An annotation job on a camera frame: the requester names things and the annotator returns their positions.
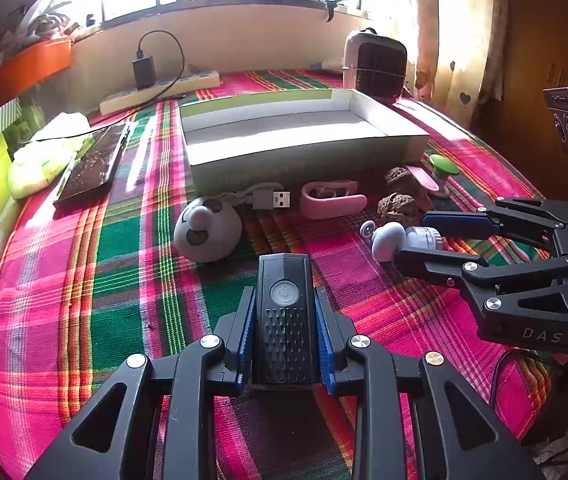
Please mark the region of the green mushroom knob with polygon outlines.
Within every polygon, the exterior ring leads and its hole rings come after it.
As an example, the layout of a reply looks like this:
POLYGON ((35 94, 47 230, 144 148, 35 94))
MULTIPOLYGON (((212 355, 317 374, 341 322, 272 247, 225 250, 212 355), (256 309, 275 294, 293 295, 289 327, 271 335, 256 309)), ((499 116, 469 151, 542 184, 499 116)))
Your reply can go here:
POLYGON ((448 157, 439 154, 431 154, 428 160, 432 167, 432 178, 438 185, 438 188, 435 192, 432 192, 432 195, 439 198, 447 198, 449 196, 447 188, 448 179, 460 173, 459 167, 448 157))

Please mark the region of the black bike light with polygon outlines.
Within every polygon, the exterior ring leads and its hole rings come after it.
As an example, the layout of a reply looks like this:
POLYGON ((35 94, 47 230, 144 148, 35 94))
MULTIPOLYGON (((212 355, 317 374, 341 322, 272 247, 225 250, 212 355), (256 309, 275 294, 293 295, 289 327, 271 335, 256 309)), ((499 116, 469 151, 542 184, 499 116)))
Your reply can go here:
POLYGON ((259 258, 252 383, 263 389, 307 388, 320 380, 316 303, 310 258, 259 258))

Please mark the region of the white panda ball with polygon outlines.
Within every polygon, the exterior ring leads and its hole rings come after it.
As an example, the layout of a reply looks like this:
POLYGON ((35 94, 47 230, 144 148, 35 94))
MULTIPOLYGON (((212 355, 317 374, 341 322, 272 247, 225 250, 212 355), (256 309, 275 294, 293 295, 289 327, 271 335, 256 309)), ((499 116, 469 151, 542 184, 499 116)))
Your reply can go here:
POLYGON ((199 197, 180 213, 173 245, 180 256, 196 263, 226 258, 240 241, 242 220, 235 208, 218 197, 199 197))

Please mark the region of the brown walnut lower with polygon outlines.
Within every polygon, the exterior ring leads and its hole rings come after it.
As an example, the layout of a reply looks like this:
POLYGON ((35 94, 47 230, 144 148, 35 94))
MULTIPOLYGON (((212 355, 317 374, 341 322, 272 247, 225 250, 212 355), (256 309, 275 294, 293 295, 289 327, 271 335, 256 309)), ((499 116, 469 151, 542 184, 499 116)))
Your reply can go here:
POLYGON ((404 228, 415 226, 422 218, 420 205, 410 195, 391 193, 377 204, 377 214, 383 223, 396 222, 404 228))

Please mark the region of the brown walnut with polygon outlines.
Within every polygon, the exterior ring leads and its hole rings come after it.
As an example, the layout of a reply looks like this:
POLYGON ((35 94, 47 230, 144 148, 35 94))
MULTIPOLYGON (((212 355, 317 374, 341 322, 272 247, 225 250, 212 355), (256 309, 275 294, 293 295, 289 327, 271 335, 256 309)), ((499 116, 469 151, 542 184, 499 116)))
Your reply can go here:
POLYGON ((377 204, 377 214, 383 223, 396 222, 404 228, 415 226, 422 218, 420 205, 410 195, 391 193, 377 204))
POLYGON ((385 174, 385 181, 388 191, 409 195, 413 198, 426 196, 426 189, 416 180, 413 174, 406 167, 394 167, 385 174))

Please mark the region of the white mushroom knob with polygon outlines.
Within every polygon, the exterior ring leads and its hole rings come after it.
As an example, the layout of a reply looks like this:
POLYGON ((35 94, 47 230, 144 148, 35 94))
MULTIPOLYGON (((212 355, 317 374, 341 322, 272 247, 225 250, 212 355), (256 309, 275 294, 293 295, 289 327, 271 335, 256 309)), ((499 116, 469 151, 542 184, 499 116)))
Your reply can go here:
POLYGON ((398 222, 377 226, 373 220, 365 221, 360 235, 371 242, 372 257, 377 262, 391 262, 406 244, 406 230, 398 222))

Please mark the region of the brown walnut upper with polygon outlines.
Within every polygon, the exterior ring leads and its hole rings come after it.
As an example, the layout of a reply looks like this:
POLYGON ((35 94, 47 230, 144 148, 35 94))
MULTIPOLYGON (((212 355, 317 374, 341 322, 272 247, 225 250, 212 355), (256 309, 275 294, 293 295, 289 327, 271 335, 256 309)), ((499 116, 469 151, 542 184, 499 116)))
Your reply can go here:
POLYGON ((413 198, 426 196, 426 189, 416 180, 413 174, 406 167, 394 167, 385 174, 385 181, 388 191, 409 195, 413 198))

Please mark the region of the heart pattern curtain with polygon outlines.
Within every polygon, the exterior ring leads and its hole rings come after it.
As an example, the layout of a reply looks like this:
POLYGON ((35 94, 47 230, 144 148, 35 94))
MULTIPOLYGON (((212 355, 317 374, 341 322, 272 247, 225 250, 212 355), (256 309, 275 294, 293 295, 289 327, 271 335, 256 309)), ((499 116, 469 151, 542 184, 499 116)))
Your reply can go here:
POLYGON ((467 128, 501 77, 508 0, 416 0, 415 95, 467 128))

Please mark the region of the pink black mini heater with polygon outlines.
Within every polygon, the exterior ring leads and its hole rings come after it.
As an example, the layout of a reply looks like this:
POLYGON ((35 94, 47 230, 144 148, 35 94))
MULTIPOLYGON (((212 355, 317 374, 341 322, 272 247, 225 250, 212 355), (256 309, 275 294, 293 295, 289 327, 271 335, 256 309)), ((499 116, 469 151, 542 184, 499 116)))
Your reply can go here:
POLYGON ((350 32, 342 61, 342 85, 383 103, 395 103, 406 83, 408 51, 398 40, 367 27, 350 32))

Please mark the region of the grey cardboard box tray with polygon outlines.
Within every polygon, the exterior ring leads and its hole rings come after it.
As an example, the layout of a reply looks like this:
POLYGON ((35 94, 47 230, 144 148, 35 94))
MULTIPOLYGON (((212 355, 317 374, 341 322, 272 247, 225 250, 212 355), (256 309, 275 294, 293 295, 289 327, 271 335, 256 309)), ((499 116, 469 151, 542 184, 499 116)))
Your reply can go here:
POLYGON ((227 96, 182 106, 179 120, 200 195, 413 164, 428 141, 398 110, 350 89, 227 96))

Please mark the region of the black window hook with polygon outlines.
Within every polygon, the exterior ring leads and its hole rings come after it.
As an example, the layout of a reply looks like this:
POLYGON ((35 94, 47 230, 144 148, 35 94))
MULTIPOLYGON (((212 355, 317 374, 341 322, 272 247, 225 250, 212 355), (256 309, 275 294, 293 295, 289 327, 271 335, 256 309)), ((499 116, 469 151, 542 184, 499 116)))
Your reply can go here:
POLYGON ((326 21, 327 23, 333 21, 337 7, 348 0, 325 0, 326 7, 326 21))

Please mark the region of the black smartphone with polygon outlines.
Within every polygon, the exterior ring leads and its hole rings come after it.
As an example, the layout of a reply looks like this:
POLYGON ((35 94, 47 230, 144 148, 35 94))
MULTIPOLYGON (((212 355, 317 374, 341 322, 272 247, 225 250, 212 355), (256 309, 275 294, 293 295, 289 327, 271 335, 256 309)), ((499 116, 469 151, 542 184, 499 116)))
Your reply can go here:
POLYGON ((65 170, 53 205, 60 214, 89 207, 112 184, 129 127, 107 127, 65 170))

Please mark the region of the white power strip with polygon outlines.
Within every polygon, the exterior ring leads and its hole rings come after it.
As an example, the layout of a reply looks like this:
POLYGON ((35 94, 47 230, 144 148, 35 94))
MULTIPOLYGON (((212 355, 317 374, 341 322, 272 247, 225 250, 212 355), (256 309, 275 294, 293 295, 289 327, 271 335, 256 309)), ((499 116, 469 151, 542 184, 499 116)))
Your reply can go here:
POLYGON ((108 96, 100 103, 100 113, 110 115, 131 107, 140 106, 147 101, 159 98, 171 98, 188 92, 217 88, 221 84, 220 74, 216 70, 194 74, 178 80, 165 80, 145 89, 124 90, 108 96))

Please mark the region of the black charger plug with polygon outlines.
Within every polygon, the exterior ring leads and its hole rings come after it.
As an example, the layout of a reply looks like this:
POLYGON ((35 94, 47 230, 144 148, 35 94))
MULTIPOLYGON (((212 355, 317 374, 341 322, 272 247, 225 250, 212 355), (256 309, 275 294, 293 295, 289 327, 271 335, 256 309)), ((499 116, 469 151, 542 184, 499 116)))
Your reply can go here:
POLYGON ((136 51, 136 58, 132 62, 135 87, 144 90, 156 84, 154 58, 145 55, 142 49, 136 51))

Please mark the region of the orange tray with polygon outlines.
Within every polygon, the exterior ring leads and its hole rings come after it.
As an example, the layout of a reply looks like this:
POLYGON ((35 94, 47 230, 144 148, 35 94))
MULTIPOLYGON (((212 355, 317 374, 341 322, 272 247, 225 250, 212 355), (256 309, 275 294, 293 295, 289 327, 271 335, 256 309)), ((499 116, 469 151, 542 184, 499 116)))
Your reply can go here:
POLYGON ((72 63, 69 37, 41 41, 0 66, 0 106, 72 63))

